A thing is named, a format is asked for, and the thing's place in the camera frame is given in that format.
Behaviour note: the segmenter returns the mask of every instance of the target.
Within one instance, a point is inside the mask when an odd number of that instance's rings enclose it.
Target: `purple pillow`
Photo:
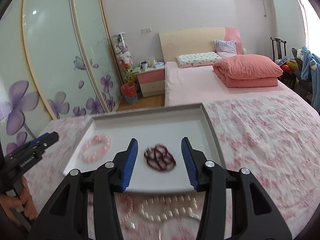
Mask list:
[[[222,57],[233,57],[237,55],[236,41],[218,41],[215,40],[216,53]]]

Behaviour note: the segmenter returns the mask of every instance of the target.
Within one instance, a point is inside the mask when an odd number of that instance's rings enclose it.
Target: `floral pillow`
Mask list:
[[[215,52],[196,53],[177,56],[179,68],[199,67],[213,65],[216,61],[222,59]]]
[[[233,57],[237,55],[236,41],[214,41],[216,44],[216,52],[222,57]]]

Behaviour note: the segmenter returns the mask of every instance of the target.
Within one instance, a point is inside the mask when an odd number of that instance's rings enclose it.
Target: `blue clothing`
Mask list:
[[[312,101],[311,106],[316,109],[317,112],[320,112],[320,58],[311,54],[306,46],[302,47],[303,51],[303,66],[301,72],[301,79],[308,80],[309,73],[311,72],[312,76]]]

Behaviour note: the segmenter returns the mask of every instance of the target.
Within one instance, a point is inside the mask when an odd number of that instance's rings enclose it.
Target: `cup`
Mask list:
[[[146,61],[142,62],[141,66],[142,66],[143,70],[146,71],[148,69],[148,62],[146,62]]]

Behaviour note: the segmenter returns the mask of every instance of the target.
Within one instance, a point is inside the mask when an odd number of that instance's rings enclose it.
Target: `headboard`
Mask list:
[[[214,40],[236,41],[237,54],[242,54],[239,31],[226,27],[203,27],[159,33],[164,61],[176,61],[184,54],[216,51]]]

